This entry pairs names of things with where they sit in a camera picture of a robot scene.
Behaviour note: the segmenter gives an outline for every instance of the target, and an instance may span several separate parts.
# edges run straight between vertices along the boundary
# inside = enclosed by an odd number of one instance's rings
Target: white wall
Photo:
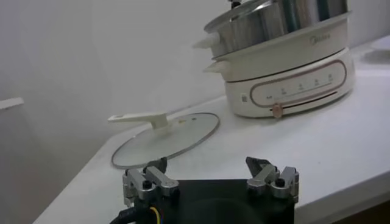
[[[352,47],[390,34],[389,0],[348,0],[353,11],[349,20]]]
[[[26,102],[0,112],[0,223],[30,223],[109,136],[128,127],[109,125],[109,115],[169,111],[222,94],[221,78],[200,72],[211,54],[190,45],[228,7],[225,0],[0,1],[0,99]],[[387,0],[353,0],[351,8],[352,45],[389,33]]]

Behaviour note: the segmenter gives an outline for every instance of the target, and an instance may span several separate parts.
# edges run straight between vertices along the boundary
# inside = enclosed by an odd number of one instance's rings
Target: brand logo
[[[330,39],[330,34],[311,36],[310,43],[311,43],[311,45],[316,45],[316,44],[323,42],[324,40],[327,40],[327,39]]]

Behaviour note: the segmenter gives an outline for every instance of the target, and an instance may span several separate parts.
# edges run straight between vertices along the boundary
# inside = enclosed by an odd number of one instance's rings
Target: stainless steel pot
[[[347,13],[347,0],[251,0],[208,23],[214,57],[235,52]]]

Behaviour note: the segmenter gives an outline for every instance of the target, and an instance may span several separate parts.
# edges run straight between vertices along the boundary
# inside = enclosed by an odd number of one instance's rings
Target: pot handle
[[[205,38],[193,45],[193,48],[207,49],[219,44],[221,37],[218,33],[209,33]]]
[[[203,72],[210,73],[229,73],[232,69],[230,62],[228,61],[216,61],[212,63],[209,67],[203,69]]]

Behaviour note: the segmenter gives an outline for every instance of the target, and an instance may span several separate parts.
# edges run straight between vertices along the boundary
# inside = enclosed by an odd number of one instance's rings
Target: cable
[[[155,207],[150,207],[150,209],[151,209],[152,211],[154,211],[154,213],[156,214],[157,224],[162,224],[161,215],[160,215],[160,213],[158,212],[158,210],[157,210]]]

